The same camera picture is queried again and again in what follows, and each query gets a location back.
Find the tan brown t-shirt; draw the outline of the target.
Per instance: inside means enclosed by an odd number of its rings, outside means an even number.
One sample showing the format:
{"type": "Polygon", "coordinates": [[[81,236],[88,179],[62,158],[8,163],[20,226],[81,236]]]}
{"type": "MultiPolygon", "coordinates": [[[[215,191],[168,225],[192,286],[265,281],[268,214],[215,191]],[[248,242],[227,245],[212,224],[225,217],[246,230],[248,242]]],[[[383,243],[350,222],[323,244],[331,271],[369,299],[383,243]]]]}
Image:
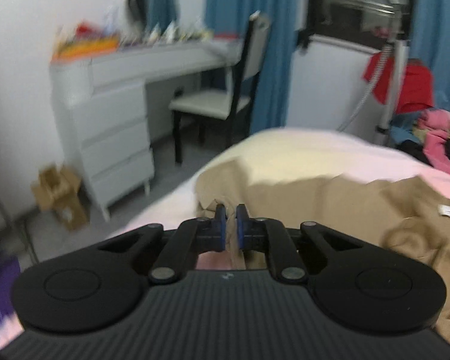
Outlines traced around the tan brown t-shirt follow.
{"type": "Polygon", "coordinates": [[[244,204],[254,217],[314,221],[429,265],[447,288],[436,328],[450,342],[450,176],[408,159],[233,158],[199,175],[196,198],[205,214],[244,204]]]}

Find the pile of mixed clothes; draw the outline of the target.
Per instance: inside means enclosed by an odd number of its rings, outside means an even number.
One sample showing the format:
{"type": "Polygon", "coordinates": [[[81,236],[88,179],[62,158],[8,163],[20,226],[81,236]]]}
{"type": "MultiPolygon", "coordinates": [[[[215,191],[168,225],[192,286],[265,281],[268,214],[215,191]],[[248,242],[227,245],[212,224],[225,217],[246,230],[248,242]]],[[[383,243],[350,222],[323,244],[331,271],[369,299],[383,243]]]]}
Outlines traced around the pile of mixed clothes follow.
{"type": "Polygon", "coordinates": [[[450,112],[429,108],[393,117],[390,138],[396,149],[450,175],[450,112]]]}

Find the black chair with white seat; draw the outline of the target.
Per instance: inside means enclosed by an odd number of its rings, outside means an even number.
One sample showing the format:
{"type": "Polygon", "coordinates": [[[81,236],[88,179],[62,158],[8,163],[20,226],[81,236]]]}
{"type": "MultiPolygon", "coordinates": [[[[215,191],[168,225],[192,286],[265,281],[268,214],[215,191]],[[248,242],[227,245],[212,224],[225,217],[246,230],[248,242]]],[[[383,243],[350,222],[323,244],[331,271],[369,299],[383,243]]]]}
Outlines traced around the black chair with white seat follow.
{"type": "Polygon", "coordinates": [[[249,16],[240,60],[235,65],[225,68],[226,88],[208,88],[178,97],[170,102],[169,110],[172,113],[172,137],[177,165],[183,162],[180,131],[183,117],[191,117],[198,122],[198,141],[201,144],[205,142],[208,119],[216,119],[224,123],[226,148],[232,146],[238,114],[245,113],[245,126],[247,128],[250,126],[271,27],[270,18],[259,10],[255,11],[249,16]]]}

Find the cardboard box on floor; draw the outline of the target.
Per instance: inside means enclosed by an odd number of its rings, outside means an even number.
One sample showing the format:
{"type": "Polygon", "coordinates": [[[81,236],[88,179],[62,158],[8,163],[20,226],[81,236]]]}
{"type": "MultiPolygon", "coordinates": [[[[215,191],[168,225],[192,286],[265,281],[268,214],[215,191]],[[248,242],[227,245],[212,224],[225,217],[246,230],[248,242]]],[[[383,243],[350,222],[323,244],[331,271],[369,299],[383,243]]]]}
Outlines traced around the cardboard box on floor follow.
{"type": "Polygon", "coordinates": [[[53,211],[70,231],[88,223],[88,215],[80,202],[82,179],[68,166],[47,166],[39,172],[31,191],[41,211],[53,211]]]}

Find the white dresser desk with drawers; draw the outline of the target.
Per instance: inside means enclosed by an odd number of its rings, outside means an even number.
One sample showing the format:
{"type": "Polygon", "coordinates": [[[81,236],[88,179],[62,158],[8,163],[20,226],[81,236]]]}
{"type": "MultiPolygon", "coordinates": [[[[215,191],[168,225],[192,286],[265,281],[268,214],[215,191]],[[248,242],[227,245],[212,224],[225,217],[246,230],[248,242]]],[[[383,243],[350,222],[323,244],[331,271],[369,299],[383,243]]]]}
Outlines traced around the white dresser desk with drawers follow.
{"type": "Polygon", "coordinates": [[[49,65],[51,103],[65,156],[91,202],[109,207],[154,177],[146,86],[236,63],[240,41],[133,47],[49,65]]]}

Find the red garment on tripod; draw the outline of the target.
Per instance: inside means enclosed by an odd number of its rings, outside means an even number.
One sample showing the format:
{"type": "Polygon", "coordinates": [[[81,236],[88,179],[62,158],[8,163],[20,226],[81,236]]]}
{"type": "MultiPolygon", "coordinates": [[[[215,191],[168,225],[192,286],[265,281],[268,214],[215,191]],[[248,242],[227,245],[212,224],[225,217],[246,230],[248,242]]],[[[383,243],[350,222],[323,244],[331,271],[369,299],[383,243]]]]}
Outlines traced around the red garment on tripod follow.
{"type": "MultiPolygon", "coordinates": [[[[394,57],[390,57],[376,87],[372,91],[376,101],[383,105],[385,105],[388,96],[393,68],[394,57]]],[[[396,113],[423,111],[432,107],[434,107],[433,74],[420,60],[410,59],[406,66],[400,97],[396,105],[396,113]]]]}

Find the orange box on dresser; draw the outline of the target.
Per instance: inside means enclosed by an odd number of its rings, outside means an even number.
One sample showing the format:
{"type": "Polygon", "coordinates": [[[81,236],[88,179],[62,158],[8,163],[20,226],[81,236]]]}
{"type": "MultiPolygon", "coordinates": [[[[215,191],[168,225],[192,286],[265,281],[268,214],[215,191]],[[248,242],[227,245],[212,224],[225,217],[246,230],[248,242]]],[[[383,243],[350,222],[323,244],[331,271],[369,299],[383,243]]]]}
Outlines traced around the orange box on dresser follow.
{"type": "Polygon", "coordinates": [[[81,39],[60,43],[52,55],[52,61],[68,61],[91,55],[103,55],[115,52],[119,48],[117,37],[81,39]]]}

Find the blue curtain left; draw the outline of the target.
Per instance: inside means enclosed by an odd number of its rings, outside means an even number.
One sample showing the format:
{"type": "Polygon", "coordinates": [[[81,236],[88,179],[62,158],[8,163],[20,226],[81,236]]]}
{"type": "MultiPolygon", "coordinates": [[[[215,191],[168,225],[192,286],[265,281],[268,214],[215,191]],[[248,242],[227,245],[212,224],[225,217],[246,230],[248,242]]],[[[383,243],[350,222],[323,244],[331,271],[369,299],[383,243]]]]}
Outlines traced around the blue curtain left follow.
{"type": "Polygon", "coordinates": [[[249,109],[252,134],[285,124],[297,7],[298,0],[206,0],[206,27],[243,39],[237,83],[250,79],[256,89],[249,109]]]}

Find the dark window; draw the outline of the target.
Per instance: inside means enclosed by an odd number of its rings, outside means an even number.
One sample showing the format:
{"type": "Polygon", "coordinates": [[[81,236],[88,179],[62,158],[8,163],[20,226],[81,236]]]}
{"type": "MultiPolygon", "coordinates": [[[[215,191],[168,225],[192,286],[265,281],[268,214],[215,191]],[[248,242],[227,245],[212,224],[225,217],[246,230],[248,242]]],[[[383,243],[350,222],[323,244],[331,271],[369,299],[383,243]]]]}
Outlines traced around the dark window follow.
{"type": "Polygon", "coordinates": [[[378,50],[394,29],[410,36],[414,8],[415,0],[303,0],[297,46],[321,36],[378,50]]]}

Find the wavy frame vanity mirror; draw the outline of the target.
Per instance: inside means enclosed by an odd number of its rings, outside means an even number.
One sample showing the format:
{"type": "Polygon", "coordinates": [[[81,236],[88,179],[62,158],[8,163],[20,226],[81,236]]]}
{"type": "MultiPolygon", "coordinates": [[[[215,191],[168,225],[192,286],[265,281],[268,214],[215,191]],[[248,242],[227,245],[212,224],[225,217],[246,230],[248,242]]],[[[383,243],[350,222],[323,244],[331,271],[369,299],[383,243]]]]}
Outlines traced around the wavy frame vanity mirror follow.
{"type": "Polygon", "coordinates": [[[127,0],[127,6],[132,23],[143,30],[158,28],[164,33],[178,20],[177,0],[127,0]]]}

